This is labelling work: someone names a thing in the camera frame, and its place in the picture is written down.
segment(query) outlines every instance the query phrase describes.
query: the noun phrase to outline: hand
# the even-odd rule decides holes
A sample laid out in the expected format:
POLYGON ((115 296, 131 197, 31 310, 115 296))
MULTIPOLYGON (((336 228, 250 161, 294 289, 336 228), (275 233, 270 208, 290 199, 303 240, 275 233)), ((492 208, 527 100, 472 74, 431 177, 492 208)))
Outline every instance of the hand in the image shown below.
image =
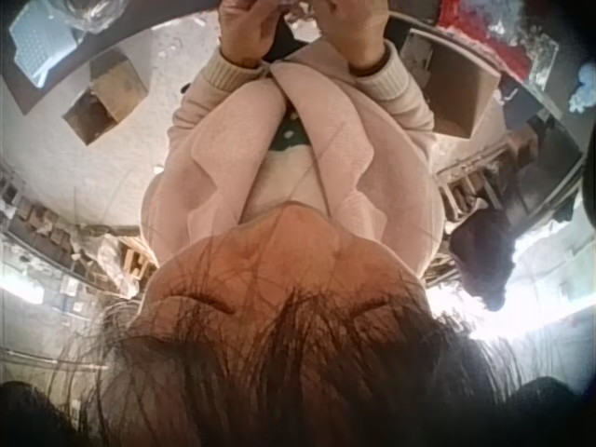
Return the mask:
POLYGON ((312 0, 318 26, 357 71, 385 56, 383 34, 389 20, 387 0, 312 0))
POLYGON ((222 0, 222 56, 239 67, 255 68, 273 45, 279 0, 222 0))

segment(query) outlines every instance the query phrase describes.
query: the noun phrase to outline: sweater sleeve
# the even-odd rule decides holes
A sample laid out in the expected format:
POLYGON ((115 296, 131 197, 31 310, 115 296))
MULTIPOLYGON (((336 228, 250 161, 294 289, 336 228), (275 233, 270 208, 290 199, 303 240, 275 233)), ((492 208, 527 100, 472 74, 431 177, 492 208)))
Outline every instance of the sweater sleeve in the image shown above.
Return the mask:
POLYGON ((226 61, 217 48, 183 96, 168 130, 169 149, 174 150, 201 120, 234 91, 263 75, 264 66, 237 67, 226 61))
POLYGON ((385 67, 376 74, 357 77, 357 86, 381 105, 430 158, 437 142, 434 115, 394 45, 386 41, 386 46, 390 56, 385 67))

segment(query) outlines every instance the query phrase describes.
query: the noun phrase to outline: eyebrow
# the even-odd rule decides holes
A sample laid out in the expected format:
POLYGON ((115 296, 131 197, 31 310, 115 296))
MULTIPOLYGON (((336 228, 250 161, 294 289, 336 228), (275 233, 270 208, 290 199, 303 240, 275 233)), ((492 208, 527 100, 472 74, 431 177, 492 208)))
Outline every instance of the eyebrow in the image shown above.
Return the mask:
POLYGON ((386 305, 389 305, 389 299, 388 298, 376 298, 373 300, 370 300, 364 304, 361 305, 357 305, 355 308, 353 308, 350 312, 349 312, 349 317, 350 318, 358 318, 361 317, 362 315, 366 314, 367 312, 371 312, 373 310, 379 309, 381 307, 385 307, 386 305))
POLYGON ((202 305, 208 305, 209 307, 212 307, 215 310, 222 312, 226 315, 236 314, 236 310, 234 308, 232 308, 231 306, 227 305, 226 303, 224 303, 221 300, 218 300, 217 298, 213 298, 212 296, 204 294, 204 293, 199 293, 196 295, 194 295, 193 293, 187 293, 185 295, 179 295, 179 296, 183 296, 184 298, 190 298, 191 300, 198 301, 202 305))

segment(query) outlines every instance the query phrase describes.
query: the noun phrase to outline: red object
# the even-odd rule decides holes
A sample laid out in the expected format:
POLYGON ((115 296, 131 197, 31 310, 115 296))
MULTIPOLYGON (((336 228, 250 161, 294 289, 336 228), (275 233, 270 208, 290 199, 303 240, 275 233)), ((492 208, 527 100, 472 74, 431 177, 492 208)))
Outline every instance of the red object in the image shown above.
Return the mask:
POLYGON ((442 0, 440 5, 439 26, 453 28, 459 33, 490 47, 509 70, 521 81, 524 81, 532 71, 532 61, 528 58, 525 48, 521 46, 510 47, 490 36, 488 23, 484 18, 473 12, 464 11, 461 0, 442 0))

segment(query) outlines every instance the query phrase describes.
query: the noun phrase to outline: sweater cuff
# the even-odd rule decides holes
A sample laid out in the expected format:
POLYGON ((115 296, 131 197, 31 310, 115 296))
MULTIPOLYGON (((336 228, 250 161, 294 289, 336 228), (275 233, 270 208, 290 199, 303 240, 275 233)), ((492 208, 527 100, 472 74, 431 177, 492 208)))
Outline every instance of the sweater cuff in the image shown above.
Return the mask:
POLYGON ((380 72, 365 77, 357 77, 360 90, 375 101, 391 101, 398 98, 410 83, 410 73, 403 65, 395 46, 385 41, 391 55, 380 72))
POLYGON ((212 87, 232 93, 244 84, 258 79, 264 71, 265 67, 262 65, 254 69, 238 67, 228 62, 217 48, 201 70, 201 75, 212 87))

